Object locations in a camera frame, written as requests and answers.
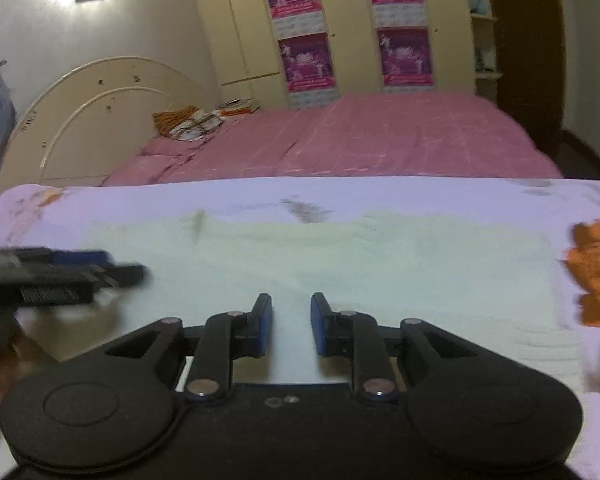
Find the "cream white towel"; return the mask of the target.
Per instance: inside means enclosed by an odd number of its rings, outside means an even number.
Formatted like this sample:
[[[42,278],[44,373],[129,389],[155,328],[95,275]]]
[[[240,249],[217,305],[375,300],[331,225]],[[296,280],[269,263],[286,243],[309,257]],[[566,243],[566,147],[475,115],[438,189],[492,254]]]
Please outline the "cream white towel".
[[[189,325],[273,300],[272,344],[263,363],[240,362],[246,382],[340,382],[346,371],[315,352],[310,300],[366,313],[385,326],[420,318],[574,391],[584,389],[581,344],[558,323],[553,252],[527,230],[451,216],[374,211],[352,222],[237,223],[204,211],[117,226],[84,240],[119,261],[147,266],[128,292],[104,292],[90,308],[30,314],[24,325],[65,360],[175,316]]]

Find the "pink pillow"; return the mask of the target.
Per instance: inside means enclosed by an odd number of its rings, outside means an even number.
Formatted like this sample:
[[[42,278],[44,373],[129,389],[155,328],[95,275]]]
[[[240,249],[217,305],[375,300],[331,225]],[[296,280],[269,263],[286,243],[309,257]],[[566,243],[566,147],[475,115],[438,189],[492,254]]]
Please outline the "pink pillow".
[[[102,186],[159,183],[167,172],[187,162],[200,151],[203,145],[204,139],[178,141],[162,136],[155,138],[117,167],[102,181]]]

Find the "cream wooden headboard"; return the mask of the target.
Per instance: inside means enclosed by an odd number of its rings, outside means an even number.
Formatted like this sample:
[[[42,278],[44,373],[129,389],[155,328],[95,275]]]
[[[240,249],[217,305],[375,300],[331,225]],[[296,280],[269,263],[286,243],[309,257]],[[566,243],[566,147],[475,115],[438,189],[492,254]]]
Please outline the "cream wooden headboard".
[[[12,130],[0,165],[0,195],[38,184],[97,186],[156,135],[152,115],[212,107],[192,78],[141,56],[115,56],[61,77]]]

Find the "pink checked bedsheet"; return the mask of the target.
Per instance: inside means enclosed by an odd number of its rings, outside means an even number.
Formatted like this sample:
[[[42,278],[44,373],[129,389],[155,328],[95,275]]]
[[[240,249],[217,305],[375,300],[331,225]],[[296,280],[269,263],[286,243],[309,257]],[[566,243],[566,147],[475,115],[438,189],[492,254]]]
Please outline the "pink checked bedsheet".
[[[344,96],[228,118],[159,183],[260,177],[558,179],[513,118],[463,93]]]

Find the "white patterned folded cloth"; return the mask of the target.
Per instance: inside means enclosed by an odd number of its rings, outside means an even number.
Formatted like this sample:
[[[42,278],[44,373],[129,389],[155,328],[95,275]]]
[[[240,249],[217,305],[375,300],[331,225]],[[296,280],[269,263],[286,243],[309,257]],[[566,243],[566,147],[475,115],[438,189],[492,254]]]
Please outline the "white patterned folded cloth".
[[[196,110],[185,118],[178,119],[166,130],[166,136],[172,140],[195,141],[220,128],[224,122],[225,118],[217,112]]]

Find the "orange folded cloth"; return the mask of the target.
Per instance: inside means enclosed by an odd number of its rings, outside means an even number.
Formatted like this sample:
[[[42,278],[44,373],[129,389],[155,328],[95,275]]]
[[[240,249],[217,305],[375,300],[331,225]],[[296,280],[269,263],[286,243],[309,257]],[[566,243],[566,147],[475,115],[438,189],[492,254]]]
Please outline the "orange folded cloth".
[[[158,112],[152,114],[152,120],[159,136],[170,136],[171,131],[181,125],[186,120],[192,118],[197,107],[188,106],[180,110],[170,110],[170,112]]]

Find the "books on nightstand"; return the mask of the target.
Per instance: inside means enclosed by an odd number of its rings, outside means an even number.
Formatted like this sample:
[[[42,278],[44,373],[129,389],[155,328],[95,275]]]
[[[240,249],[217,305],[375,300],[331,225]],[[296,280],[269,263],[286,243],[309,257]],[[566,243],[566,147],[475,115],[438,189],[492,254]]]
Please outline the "books on nightstand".
[[[223,103],[218,112],[224,117],[250,115],[260,110],[260,104],[254,99],[234,99]]]

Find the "lilac floral blanket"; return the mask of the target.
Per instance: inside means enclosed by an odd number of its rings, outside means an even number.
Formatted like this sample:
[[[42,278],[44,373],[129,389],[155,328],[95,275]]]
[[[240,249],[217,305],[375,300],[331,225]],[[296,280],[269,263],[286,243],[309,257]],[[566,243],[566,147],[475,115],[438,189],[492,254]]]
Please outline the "lilac floral blanket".
[[[554,256],[558,323],[581,344],[584,429],[570,465],[600,479],[600,182],[546,179],[263,178],[122,186],[23,185],[0,197],[0,247],[86,248],[98,224],[181,219],[352,222],[374,211],[451,216],[541,235]]]

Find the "magenta poster lower left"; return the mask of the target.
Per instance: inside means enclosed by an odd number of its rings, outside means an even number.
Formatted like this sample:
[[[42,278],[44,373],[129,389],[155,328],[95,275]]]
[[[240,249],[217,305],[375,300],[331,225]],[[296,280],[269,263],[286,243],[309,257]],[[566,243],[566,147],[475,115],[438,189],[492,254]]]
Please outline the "magenta poster lower left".
[[[291,108],[325,106],[339,98],[324,32],[279,40],[278,46]]]

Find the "magenta poster lower right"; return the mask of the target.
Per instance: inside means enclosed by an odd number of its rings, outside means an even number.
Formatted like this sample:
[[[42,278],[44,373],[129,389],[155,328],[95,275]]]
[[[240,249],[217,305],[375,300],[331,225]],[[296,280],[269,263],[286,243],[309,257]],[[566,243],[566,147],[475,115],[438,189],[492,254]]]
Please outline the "magenta poster lower right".
[[[434,86],[427,27],[383,27],[377,37],[386,90]]]

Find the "magenta poster upper left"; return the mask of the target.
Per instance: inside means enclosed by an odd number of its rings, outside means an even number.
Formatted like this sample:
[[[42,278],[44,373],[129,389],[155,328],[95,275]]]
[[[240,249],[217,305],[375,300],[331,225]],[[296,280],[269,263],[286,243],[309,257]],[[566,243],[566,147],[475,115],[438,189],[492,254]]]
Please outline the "magenta poster upper left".
[[[321,0],[266,0],[277,40],[326,32]]]

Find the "cream wardrobe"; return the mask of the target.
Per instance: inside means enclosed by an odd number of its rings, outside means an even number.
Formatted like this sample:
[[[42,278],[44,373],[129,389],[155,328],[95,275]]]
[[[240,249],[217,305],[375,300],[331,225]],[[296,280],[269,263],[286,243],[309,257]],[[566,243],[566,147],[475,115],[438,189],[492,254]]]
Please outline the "cream wardrobe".
[[[224,100],[289,106],[266,0],[196,0]],[[428,90],[475,93],[478,74],[468,0],[424,0],[434,86],[386,90],[370,0],[321,0],[339,96]]]

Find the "dark brown door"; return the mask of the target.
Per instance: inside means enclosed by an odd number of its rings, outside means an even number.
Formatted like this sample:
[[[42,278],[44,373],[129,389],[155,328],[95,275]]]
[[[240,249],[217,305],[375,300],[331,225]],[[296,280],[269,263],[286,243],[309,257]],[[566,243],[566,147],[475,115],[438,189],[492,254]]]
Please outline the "dark brown door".
[[[565,39],[562,0],[492,0],[498,107],[554,156],[562,143]]]

